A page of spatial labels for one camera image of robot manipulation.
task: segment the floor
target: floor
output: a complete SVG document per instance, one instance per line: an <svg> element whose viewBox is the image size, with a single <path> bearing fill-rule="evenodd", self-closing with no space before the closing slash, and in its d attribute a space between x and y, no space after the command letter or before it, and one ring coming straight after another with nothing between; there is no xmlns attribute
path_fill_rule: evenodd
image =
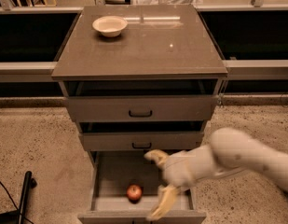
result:
<svg viewBox="0 0 288 224"><path fill-rule="evenodd" d="M93 0L59 1L59 6L93 5ZM224 104L208 122L203 145L213 131L230 126L288 153L288 95L228 96ZM0 180L15 203L28 170L38 185L31 191L27 217L35 224L80 224L77 215L89 210L93 169L62 98L0 99ZM207 180L195 190L197 210L207 213L203 224L288 224L288 198L256 173ZM0 186L0 213L13 209Z"/></svg>

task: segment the white bowl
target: white bowl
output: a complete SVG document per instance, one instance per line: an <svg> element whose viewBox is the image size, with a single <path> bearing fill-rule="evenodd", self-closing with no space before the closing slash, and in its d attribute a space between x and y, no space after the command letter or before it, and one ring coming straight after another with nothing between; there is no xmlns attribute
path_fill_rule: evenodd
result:
<svg viewBox="0 0 288 224"><path fill-rule="evenodd" d="M118 16L105 16L93 23L93 28L106 37L116 37L126 28L127 21Z"/></svg>

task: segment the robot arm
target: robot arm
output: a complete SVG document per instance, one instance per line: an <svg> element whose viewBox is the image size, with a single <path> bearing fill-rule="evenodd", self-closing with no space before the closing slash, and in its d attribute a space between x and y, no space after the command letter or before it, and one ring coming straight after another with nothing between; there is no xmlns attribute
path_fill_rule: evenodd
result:
<svg viewBox="0 0 288 224"><path fill-rule="evenodd" d="M160 150L145 154L163 170L163 178L169 184L159 188L158 205L153 208L148 220L164 216L173 205L178 192L188 189L204 179L235 176L249 169L273 180L288 191L288 154L267 147L246 133L224 128L211 135L208 146L172 155Z"/></svg>

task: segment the brown tabletop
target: brown tabletop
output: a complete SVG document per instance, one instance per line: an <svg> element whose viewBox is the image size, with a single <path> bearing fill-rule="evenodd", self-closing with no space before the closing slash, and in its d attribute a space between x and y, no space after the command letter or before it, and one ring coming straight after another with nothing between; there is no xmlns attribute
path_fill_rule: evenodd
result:
<svg viewBox="0 0 288 224"><path fill-rule="evenodd" d="M102 16L128 21L120 36L103 37ZM85 7L52 74L55 80L226 76L226 68L192 6Z"/></svg>

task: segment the red apple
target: red apple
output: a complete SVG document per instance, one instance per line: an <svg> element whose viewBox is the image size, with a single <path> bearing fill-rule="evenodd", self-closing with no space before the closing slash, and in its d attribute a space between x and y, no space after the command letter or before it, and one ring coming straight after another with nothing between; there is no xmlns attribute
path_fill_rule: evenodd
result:
<svg viewBox="0 0 288 224"><path fill-rule="evenodd" d="M132 184L127 188L127 197L132 202L137 202L143 194L142 188L136 184Z"/></svg>

